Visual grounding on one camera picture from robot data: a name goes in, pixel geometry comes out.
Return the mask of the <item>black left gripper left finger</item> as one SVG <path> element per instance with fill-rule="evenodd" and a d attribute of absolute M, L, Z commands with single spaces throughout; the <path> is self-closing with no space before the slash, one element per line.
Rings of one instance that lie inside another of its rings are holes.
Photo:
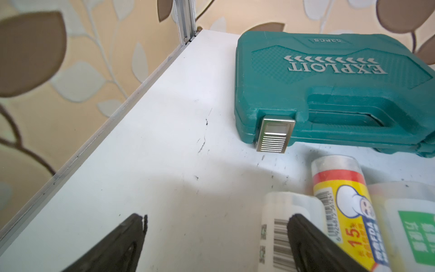
<path fill-rule="evenodd" d="M 143 249 L 148 216 L 131 214 L 66 272 L 134 272 Z"/>

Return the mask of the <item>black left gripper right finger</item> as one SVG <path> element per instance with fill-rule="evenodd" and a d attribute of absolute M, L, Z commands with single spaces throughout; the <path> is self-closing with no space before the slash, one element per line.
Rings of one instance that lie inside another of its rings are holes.
<path fill-rule="evenodd" d="M 298 272 L 365 272 L 302 214 L 290 217 L 287 235 Z"/>

